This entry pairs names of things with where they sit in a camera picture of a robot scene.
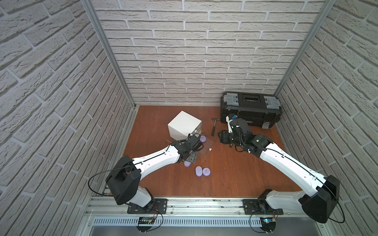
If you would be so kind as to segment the white drawer cabinet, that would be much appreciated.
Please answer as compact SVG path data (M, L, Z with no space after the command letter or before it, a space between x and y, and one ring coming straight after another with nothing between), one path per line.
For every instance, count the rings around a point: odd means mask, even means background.
M183 140L189 134L202 133L202 121L181 111L168 125L170 137L174 140Z

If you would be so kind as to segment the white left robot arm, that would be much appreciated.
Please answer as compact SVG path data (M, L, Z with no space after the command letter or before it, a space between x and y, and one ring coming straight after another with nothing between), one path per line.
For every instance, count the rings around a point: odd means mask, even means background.
M187 161L193 152L202 149L200 134L196 133L143 157L131 159L124 156L110 171L106 184L118 205L150 207L155 202L154 197L146 188L140 186L140 181L167 165Z

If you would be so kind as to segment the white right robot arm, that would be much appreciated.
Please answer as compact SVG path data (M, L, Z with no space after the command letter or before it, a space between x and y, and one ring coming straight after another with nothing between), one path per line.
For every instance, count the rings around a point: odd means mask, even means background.
M340 181L333 175L328 177L305 166L271 139L262 134L253 134L246 120L231 114L226 118L227 130L220 131L218 137L223 144L240 147L271 164L301 190L299 192L277 192L267 190L262 194L263 201L272 209L302 211L318 223L326 223L339 204Z

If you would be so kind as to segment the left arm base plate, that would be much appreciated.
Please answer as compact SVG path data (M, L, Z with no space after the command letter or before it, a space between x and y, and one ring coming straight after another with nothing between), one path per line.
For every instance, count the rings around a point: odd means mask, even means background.
M136 204L129 204L128 214L166 214L168 199L157 198L149 202L145 207L140 207Z

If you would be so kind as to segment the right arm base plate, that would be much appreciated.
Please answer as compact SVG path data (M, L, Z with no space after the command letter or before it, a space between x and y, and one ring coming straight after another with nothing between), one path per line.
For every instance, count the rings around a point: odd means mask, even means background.
M243 199L243 209L245 215L252 214L268 214L268 215L283 215L283 210L271 208L265 200L258 199Z

